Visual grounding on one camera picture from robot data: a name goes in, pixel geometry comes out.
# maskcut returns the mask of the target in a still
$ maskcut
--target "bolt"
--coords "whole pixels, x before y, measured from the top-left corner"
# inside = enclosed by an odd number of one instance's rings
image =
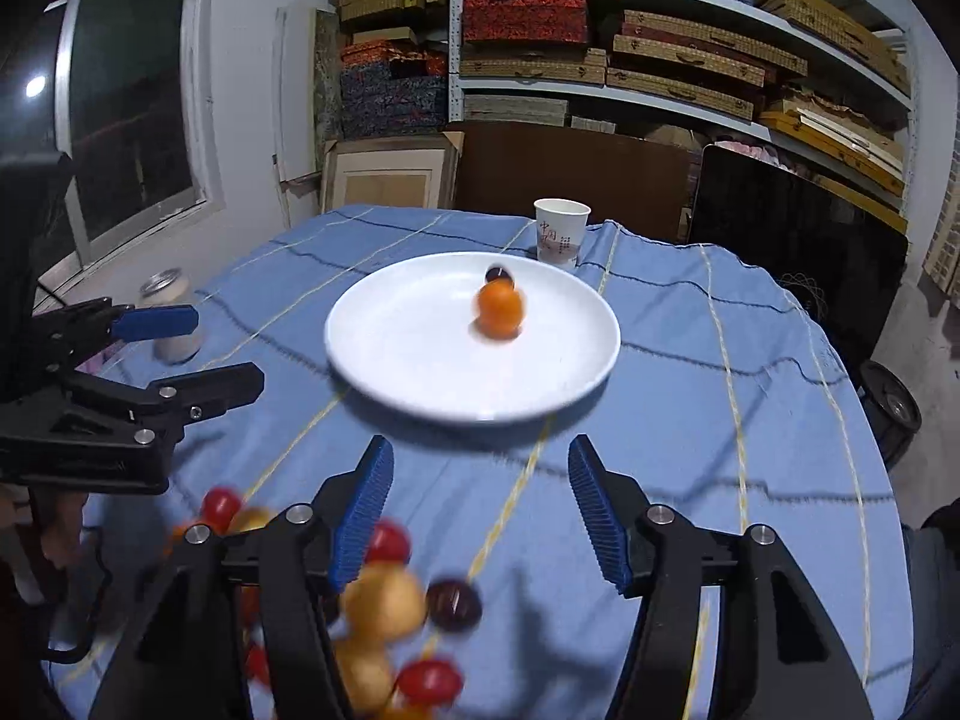
[[[776,541],[776,531],[769,525],[755,525],[750,528],[750,538],[757,544],[768,546]]]
[[[206,527],[203,522],[200,522],[198,525],[187,528],[186,533],[184,533],[184,538],[190,544],[203,544],[210,538],[210,528]]]
[[[647,517],[658,525],[669,525],[673,522],[673,509],[663,504],[655,504],[647,509]]]
[[[294,525],[309,522],[310,517],[313,517],[313,509],[309,507],[309,504],[298,503],[287,509],[287,522],[292,522]]]

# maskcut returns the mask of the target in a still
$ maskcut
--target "white window frame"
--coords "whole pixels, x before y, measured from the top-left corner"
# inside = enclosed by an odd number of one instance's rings
[[[83,221],[83,210],[74,178],[67,189],[67,218],[73,233],[75,250],[41,276],[45,287],[59,290],[73,286],[85,271],[96,269],[115,253],[126,251],[142,237],[161,225],[200,207],[210,211],[223,207],[220,173],[213,137],[213,98],[210,91],[210,4],[211,0],[184,0],[179,39],[179,78],[184,110],[184,138],[192,186],[179,194],[145,208],[132,217],[90,240]],[[65,7],[59,45],[56,51],[54,83],[54,122],[56,147],[72,156],[70,137],[70,63],[80,0],[57,0],[47,9]]]

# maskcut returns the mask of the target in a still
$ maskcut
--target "tablecloth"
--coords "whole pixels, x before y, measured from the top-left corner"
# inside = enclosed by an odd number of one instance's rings
[[[899,517],[847,372],[824,333],[766,271],[712,245],[674,247],[612,221],[591,226],[576,275],[616,312],[622,348],[610,378],[563,413],[510,427],[458,429],[391,412],[329,368],[323,323],[345,290],[400,260],[443,251],[524,255],[526,218],[352,205],[259,247],[196,291],[205,342],[167,367],[149,343],[104,369],[155,378],[251,360],[266,374],[247,408],[187,428],[171,488],[159,498],[94,496],[117,573],[116,609],[89,658],[54,666],[66,704],[84,717],[121,630],[136,572],[215,484],[251,504],[309,500],[351,469],[371,435],[395,448],[385,515],[413,538],[411,570],[432,578],[473,569],[485,610],[465,637],[444,635],[466,686],[452,717],[604,715],[638,600],[606,584],[566,478],[570,440],[592,439],[608,469],[635,476],[652,501],[696,525],[733,533],[765,522],[781,535],[846,644],[877,720],[904,707],[912,620]],[[78,571],[83,608],[99,581]],[[689,716],[706,716],[718,594],[704,591]],[[414,658],[427,626],[392,647]],[[253,688],[258,716],[269,696]]]

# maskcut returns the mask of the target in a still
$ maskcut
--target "white shelf board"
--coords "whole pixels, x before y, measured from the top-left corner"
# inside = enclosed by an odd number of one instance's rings
[[[581,97],[601,98],[602,100],[618,100],[621,103],[632,103],[633,105],[644,105],[648,108],[658,108],[662,111],[668,111],[680,116],[688,116],[693,119],[700,119],[703,122],[717,124],[719,127],[733,129],[736,132],[742,132],[745,135],[757,138],[757,140],[771,143],[772,146],[789,151],[795,156],[813,162],[825,170],[835,172],[837,175],[845,178],[859,187],[871,196],[882,200],[893,208],[899,208],[902,205],[902,199],[893,196],[889,191],[883,189],[880,184],[870,180],[852,167],[848,167],[843,162],[833,159],[832,156],[817,151],[816,148],[808,146],[803,141],[791,138],[776,130],[771,130],[758,122],[748,122],[746,119],[738,119],[734,116],[728,116],[720,111],[714,111],[710,108],[703,108],[700,105],[691,105],[682,103],[673,98],[664,98],[659,95],[648,95],[643,92],[635,92],[631,89],[620,89],[616,86],[596,86],[588,83],[577,83],[575,81],[542,81],[533,79],[486,79],[486,77],[476,76],[451,76],[454,77],[455,84],[463,91],[508,91],[508,92],[532,92],[552,95],[580,95]]]
[[[693,6],[703,12],[704,6],[707,8],[716,7],[726,10],[726,16],[723,26],[733,31],[737,31],[738,25],[741,29],[752,28],[748,32],[750,37],[760,37],[760,39],[776,42],[780,47],[786,50],[803,55],[811,62],[811,65],[823,65],[829,62],[829,69],[843,74],[848,79],[859,79],[860,83],[868,81],[876,90],[880,90],[887,97],[899,103],[905,111],[913,110],[913,103],[907,95],[904,95],[899,89],[889,81],[879,76],[866,65],[857,62],[853,57],[846,55],[836,47],[824,42],[816,35],[804,32],[802,29],[791,25],[786,19],[780,16],[774,16],[758,7],[747,5],[738,0],[676,0],[683,1],[688,6]],[[776,33],[779,33],[779,40],[776,39]],[[812,47],[817,55],[811,55],[809,50],[803,50],[805,47]],[[821,57],[824,61],[819,61],[816,57]]]

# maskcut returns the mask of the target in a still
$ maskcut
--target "plate rim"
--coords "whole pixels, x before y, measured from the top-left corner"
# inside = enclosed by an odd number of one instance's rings
[[[570,394],[568,397],[560,399],[555,405],[551,406],[548,409],[542,407],[528,408],[525,410],[520,410],[516,413],[511,413],[509,416],[504,415],[495,415],[492,418],[479,418],[478,416],[467,416],[467,415],[452,415],[451,413],[437,413],[435,410],[423,409],[417,406],[411,406],[410,404],[403,403],[398,401],[395,397],[382,394],[382,392],[377,392],[373,394],[371,391],[357,383],[354,377],[347,375],[344,366],[341,364],[341,361],[338,359],[337,353],[333,349],[333,345],[330,343],[330,319],[333,318],[334,314],[338,309],[342,310],[342,303],[344,297],[349,294],[350,290],[353,290],[360,284],[363,284],[370,278],[376,278],[379,274],[384,274],[386,271],[390,271],[392,268],[397,268],[398,266],[404,266],[410,263],[413,260],[427,260],[427,259],[440,259],[440,258],[449,258],[449,257],[463,257],[464,255],[469,257],[479,257],[486,256],[487,252],[483,251],[439,251],[433,254],[422,254],[418,257],[408,257],[405,260],[400,260],[399,262],[391,263],[390,265],[384,266],[377,271],[373,271],[371,274],[365,275],[362,279],[357,281],[355,284],[352,284],[347,288],[347,290],[337,298],[336,302],[333,304],[332,308],[329,310],[326,315],[326,321],[323,323],[323,347],[325,348],[326,358],[330,365],[333,365],[336,368],[340,376],[344,378],[344,381],[349,384],[352,388],[356,389],[363,396],[368,397],[369,399],[376,401],[382,405],[386,405],[391,409],[398,410],[400,413],[406,413],[407,415],[415,416],[416,418],[423,419],[430,422],[439,422],[445,424],[459,424],[459,425],[493,425],[493,424],[508,424],[515,422],[522,422],[528,419],[536,418],[537,416],[544,415],[545,413],[557,413],[560,410],[565,409],[568,406],[577,403],[588,394],[590,394],[594,389],[597,389],[598,386],[603,384],[603,381],[610,376],[611,371],[613,371],[613,366],[616,365],[617,358],[620,355],[620,347],[622,346],[622,336],[620,333],[620,322],[616,318],[616,313],[613,312],[610,303],[607,303],[606,298],[600,293],[597,292],[591,285],[587,282],[582,281],[577,278],[574,274],[570,274],[567,271],[562,269],[555,268],[555,266],[548,265],[546,263],[541,263],[539,260],[532,259],[530,257],[518,257],[515,254],[506,254],[501,252],[490,252],[491,258],[504,260],[504,261],[519,261],[523,263],[532,263],[539,268],[549,268],[551,271],[554,271],[555,274],[558,274],[561,279],[569,279],[573,282],[576,282],[576,289],[587,290],[594,298],[596,298],[600,305],[603,307],[603,310],[606,311],[608,317],[613,322],[613,328],[616,330],[616,344],[614,345],[613,352],[606,362],[604,362],[603,367],[601,367],[600,372],[590,379],[587,384],[580,386],[576,391]]]

